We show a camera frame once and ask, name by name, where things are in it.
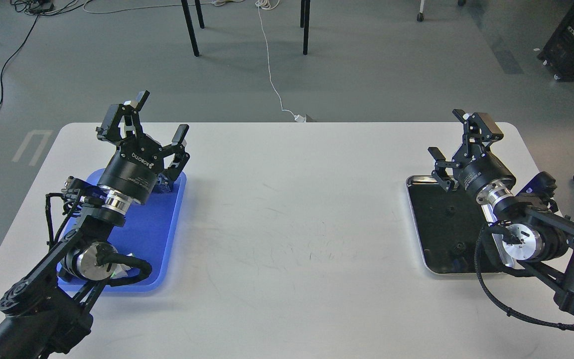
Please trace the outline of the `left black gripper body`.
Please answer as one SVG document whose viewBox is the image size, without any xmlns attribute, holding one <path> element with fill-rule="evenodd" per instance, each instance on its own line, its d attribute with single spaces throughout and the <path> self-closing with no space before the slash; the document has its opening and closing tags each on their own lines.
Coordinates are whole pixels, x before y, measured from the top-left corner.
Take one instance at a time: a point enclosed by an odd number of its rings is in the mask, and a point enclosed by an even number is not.
<svg viewBox="0 0 574 359">
<path fill-rule="evenodd" d="M 162 171 L 162 146 L 148 134 L 129 136 L 113 141 L 117 146 L 114 156 L 97 182 L 98 187 L 112 188 L 145 204 L 158 173 Z"/>
</svg>

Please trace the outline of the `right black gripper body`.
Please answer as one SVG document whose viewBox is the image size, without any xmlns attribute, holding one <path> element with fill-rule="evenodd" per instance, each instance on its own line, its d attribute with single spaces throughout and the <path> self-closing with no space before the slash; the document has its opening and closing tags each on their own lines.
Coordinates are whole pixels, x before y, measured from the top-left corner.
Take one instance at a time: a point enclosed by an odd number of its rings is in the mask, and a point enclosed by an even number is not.
<svg viewBox="0 0 574 359">
<path fill-rule="evenodd" d="M 454 161 L 460 164 L 454 168 L 455 191 L 464 190 L 480 206 L 496 206 L 512 196 L 510 190 L 516 184 L 516 177 L 491 152 L 474 154 L 458 150 Z"/>
</svg>

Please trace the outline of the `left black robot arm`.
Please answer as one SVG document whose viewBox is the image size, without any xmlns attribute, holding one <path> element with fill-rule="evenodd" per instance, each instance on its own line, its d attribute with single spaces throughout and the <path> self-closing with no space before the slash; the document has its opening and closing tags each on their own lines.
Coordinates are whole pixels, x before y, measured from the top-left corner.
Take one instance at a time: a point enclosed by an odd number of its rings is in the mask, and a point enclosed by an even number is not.
<svg viewBox="0 0 574 359">
<path fill-rule="evenodd" d="M 68 353 L 91 332 L 91 309 L 106 286 L 140 282 L 152 273 L 143 259 L 119 254 L 109 242 L 126 222 L 133 203 L 144 204 L 153 190 L 171 191 L 190 159 L 187 124 L 163 146 L 146 134 L 139 113 L 149 92 L 109 107 L 96 129 L 116 152 L 97 184 L 69 177 L 58 197 L 70 231 L 49 230 L 45 257 L 0 299 L 0 359 L 46 359 Z"/>
</svg>

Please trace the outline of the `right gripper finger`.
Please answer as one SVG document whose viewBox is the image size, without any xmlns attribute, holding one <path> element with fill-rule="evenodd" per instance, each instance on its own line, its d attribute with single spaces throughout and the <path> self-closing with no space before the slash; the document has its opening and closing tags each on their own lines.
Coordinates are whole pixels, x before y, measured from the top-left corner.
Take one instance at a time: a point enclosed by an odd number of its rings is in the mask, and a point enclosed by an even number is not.
<svg viewBox="0 0 574 359">
<path fill-rule="evenodd" d="M 456 156 L 485 156 L 490 153 L 490 146 L 504 137 L 488 113 L 468 114 L 462 109 L 454 109 L 452 113 L 464 125 L 462 146 Z"/>
<path fill-rule="evenodd" d="M 446 161 L 440 149 L 434 146 L 428 147 L 428 152 L 435 161 L 432 177 L 443 190 L 454 191 L 456 187 L 456 181 L 453 179 L 453 177 L 449 177 L 449 175 L 447 175 L 446 169 L 458 169 L 460 168 L 460 162 Z"/>
</svg>

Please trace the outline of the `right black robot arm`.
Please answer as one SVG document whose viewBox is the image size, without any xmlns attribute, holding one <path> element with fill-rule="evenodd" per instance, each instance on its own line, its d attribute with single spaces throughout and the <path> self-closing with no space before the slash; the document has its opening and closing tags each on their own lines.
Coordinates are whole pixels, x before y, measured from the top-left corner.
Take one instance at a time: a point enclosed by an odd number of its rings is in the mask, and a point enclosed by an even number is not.
<svg viewBox="0 0 574 359">
<path fill-rule="evenodd" d="M 509 317 L 574 331 L 574 324 L 538 320 L 504 305 L 489 291 L 480 271 L 480 255 L 485 252 L 497 270 L 542 281 L 554 291 L 558 308 L 574 316 L 574 222 L 557 214 L 555 179 L 540 172 L 523 191 L 512 194 L 516 177 L 490 149 L 503 132 L 485 112 L 455 109 L 453 115 L 464 126 L 462 145 L 451 161 L 430 147 L 435 161 L 431 175 L 445 191 L 463 189 L 479 206 L 490 206 L 496 218 L 481 228 L 474 250 L 481 288 Z"/>
</svg>

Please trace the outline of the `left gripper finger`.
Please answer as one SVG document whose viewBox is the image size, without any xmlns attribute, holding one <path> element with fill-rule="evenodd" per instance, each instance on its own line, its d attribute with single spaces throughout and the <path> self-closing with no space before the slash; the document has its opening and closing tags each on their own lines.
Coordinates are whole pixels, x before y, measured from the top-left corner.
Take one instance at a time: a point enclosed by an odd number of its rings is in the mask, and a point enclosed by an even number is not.
<svg viewBox="0 0 574 359">
<path fill-rule="evenodd" d="M 145 133 L 141 126 L 139 111 L 145 105 L 150 92 L 143 90 L 136 99 L 123 104 L 110 105 L 102 125 L 96 127 L 97 139 L 121 146 L 128 139 L 136 139 L 138 143 L 145 140 Z"/>
<path fill-rule="evenodd" d="M 172 180 L 174 180 L 174 182 L 180 176 L 185 165 L 190 159 L 190 154 L 185 151 L 185 136 L 188 131 L 189 125 L 179 125 L 172 138 L 172 143 L 162 148 L 162 159 L 169 155 L 174 155 L 171 164 L 162 171 L 162 173 L 166 173 Z"/>
</svg>

